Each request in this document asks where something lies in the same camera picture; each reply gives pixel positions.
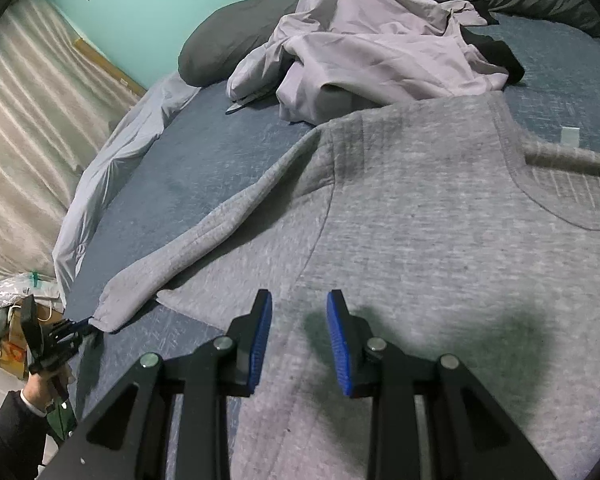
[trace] mattress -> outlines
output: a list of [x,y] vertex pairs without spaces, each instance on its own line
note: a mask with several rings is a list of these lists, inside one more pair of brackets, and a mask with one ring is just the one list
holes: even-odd
[[[553,142],[559,141],[561,126],[577,126],[581,147],[600,152],[600,40],[567,25],[497,18],[499,25],[474,32],[506,41],[526,69],[518,85],[505,89],[516,121]],[[117,272],[256,182],[310,129],[280,120],[275,99],[227,116],[229,104],[223,83],[201,90],[154,143],[104,214],[68,297],[66,316],[93,314],[104,285]],[[188,354],[224,329],[155,302],[146,305],[118,333],[90,340],[75,359],[77,382],[71,393],[78,418],[144,352],[164,358]],[[239,410],[240,402],[232,399],[230,434],[235,434]],[[170,446],[168,473],[173,471],[173,453]],[[574,472],[576,478],[583,473]]]

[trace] plastic bag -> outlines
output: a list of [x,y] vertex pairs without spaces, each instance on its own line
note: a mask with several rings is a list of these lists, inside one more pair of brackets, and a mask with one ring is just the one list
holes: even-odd
[[37,272],[24,272],[0,280],[0,308],[10,306],[29,294],[36,299],[55,300],[60,297],[60,290],[56,282],[40,280]]

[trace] sweater cuff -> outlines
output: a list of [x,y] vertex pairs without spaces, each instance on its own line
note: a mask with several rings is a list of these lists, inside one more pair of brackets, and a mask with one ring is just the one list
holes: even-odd
[[22,393],[22,390],[20,390],[20,398],[22,399],[22,402],[24,402],[24,405],[29,409],[29,411],[31,413],[33,413],[34,415],[37,415],[37,416],[46,416],[45,412],[37,409],[33,404],[31,404],[27,399],[25,399],[24,394]]

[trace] blue gripper pad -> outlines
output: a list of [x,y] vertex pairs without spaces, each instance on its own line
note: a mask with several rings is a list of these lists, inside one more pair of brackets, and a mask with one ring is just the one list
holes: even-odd
[[336,301],[330,292],[327,295],[327,323],[331,337],[331,352],[336,367],[336,376],[342,392],[348,397],[352,393],[351,365],[349,361],[349,348],[342,329],[342,323],[338,315]]
[[256,329],[253,346],[251,346],[249,381],[247,382],[247,386],[251,393],[255,392],[256,386],[260,384],[262,363],[264,361],[264,353],[267,349],[267,341],[269,339],[272,312],[273,302],[271,293],[267,291],[264,308],[262,309],[260,319],[258,320],[258,328]]

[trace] silver bolt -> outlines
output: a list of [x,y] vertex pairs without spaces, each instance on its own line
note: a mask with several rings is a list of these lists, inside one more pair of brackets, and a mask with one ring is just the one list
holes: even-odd
[[158,354],[154,354],[153,352],[147,352],[140,358],[140,364],[142,368],[151,368],[158,364],[160,358]]
[[447,370],[455,370],[460,366],[460,361],[455,355],[444,354],[440,358],[440,364],[443,365]]
[[221,335],[220,337],[216,337],[214,339],[214,346],[216,350],[228,350],[234,345],[234,340],[225,335]]
[[386,348],[386,341],[381,337],[371,337],[366,342],[366,346],[372,352],[381,352]]

